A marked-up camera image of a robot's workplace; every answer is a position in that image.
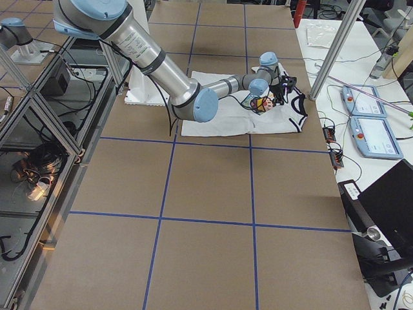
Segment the blue-framed tablet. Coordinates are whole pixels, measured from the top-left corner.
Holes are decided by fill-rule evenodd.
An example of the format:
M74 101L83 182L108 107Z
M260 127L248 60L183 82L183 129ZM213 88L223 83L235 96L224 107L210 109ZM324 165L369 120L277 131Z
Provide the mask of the blue-framed tablet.
M385 118L352 116L350 129L357 148L364 157L383 160L403 158L400 146Z
M364 92L379 97L379 92L372 85L353 85L360 88ZM342 96L343 102L351 115L354 116L371 116L374 118L386 118L387 113L382 102L368 97L357 90L343 86Z

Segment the white table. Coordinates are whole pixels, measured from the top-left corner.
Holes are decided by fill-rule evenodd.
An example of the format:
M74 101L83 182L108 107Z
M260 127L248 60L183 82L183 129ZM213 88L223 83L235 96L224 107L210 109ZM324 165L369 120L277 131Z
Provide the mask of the white table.
M307 45L307 26L311 24L320 24L323 26L331 26L338 29L340 22L341 21L315 21L311 19L303 19L301 20L299 28L296 30L301 51L303 53L303 57L305 58L308 77L311 84L313 84L316 77L316 75L313 73L316 73L319 70L319 67L317 66L321 66L323 61L314 61L306 58L325 59L328 50L326 48L318 48ZM374 80L368 78L370 71L372 70L372 67L376 63L380 54L381 53L378 47L371 38L364 24L362 22L356 22L345 44L343 45L343 48L341 49L340 55L337 58L336 64L333 66L330 76L349 84L375 85L378 87L380 97L387 101L408 101L408 97L406 96L404 90L401 88L398 82L381 87L380 85L390 83L393 80L383 78ZM355 60L368 55L371 56L357 60L355 62L339 63L339 61ZM327 94L328 85L338 84L331 79L327 79L327 82L323 86L316 100L317 109L320 111L319 115L320 117L326 116L332 119L335 124L346 123L348 118L345 115L336 112L331 107L331 102ZM328 90L334 108L345 114L348 114L341 99L341 87L329 87ZM402 105L402 107L407 110L413 110L411 104ZM391 107L385 107L385 109L388 114L387 120L392 127L395 137L402 138L413 136L413 130L409 129L413 121L410 121L410 118L407 115ZM362 157L360 152L357 150L356 144L354 143L354 140L351 136L349 126L337 126L336 138L337 142L343 147L344 155L352 158L354 161L359 163L359 165L363 169L363 173L360 179L357 181L357 185L362 191L398 162L396 160L378 160ZM399 140L398 143L401 147L405 159L410 163L413 163L413 139ZM351 179L356 180L359 177L359 168L357 167L357 165L346 158L343 159L343 163L344 168L339 169L336 174L337 182ZM393 292L392 298L390 299L390 301L387 301L385 300L385 298L377 297L369 285L366 285L366 289L372 309L378 309L382 302L387 302L391 306L393 305L397 292ZM413 284L405 285L403 289L406 289L407 291L412 293ZM398 306L403 307L401 298L399 298Z

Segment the computer monitor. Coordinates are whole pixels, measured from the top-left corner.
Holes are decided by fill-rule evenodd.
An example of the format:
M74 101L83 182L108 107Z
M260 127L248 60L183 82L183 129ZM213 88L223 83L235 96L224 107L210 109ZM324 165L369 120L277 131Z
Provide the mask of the computer monitor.
M399 255L413 257L413 166L401 160L358 198Z

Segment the red object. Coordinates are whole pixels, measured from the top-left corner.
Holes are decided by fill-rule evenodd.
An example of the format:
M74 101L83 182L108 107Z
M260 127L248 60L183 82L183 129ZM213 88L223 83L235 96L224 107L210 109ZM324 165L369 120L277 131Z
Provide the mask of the red object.
M296 13L294 14L294 27L298 28L299 22L303 17L305 6L307 5L307 0L299 0L296 8Z

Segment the blue joint cap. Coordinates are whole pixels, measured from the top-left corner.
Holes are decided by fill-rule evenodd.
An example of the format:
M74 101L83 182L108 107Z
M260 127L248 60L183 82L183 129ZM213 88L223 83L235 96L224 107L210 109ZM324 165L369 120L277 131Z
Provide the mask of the blue joint cap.
M25 26L23 21L17 17L4 18L0 23L3 26L10 26L10 27L24 27Z
M274 52L265 52L259 57L259 64L261 66L275 65L277 62L278 59Z
M248 90L254 96L261 96L264 91L268 88L268 82L264 79L253 79L248 87Z
M218 111L218 95L210 88L204 88L194 102L194 120L206 123L214 118Z
M71 0L84 15L98 21L111 21L122 15L127 6L126 0Z
M54 22L54 28L60 34L64 34L70 37L77 37L79 39L87 39L87 40L98 40L99 36L94 34L93 32L82 31L77 28L74 28L68 24L60 23L59 21Z

